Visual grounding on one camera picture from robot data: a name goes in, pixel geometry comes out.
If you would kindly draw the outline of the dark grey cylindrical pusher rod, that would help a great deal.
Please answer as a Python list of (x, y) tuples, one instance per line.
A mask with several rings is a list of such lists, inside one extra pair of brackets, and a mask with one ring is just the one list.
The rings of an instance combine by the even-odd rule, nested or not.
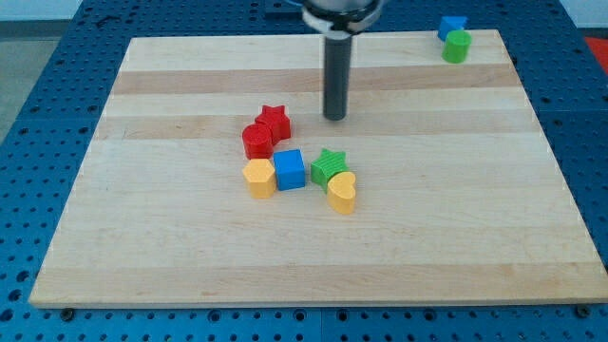
[(341, 121), (347, 115), (352, 38), (324, 41), (323, 116)]

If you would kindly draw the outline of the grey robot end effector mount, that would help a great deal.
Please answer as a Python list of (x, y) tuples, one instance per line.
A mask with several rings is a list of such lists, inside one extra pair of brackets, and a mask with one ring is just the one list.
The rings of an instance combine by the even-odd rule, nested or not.
[(383, 0), (304, 0), (302, 19), (330, 39), (346, 39), (372, 26), (381, 16)]

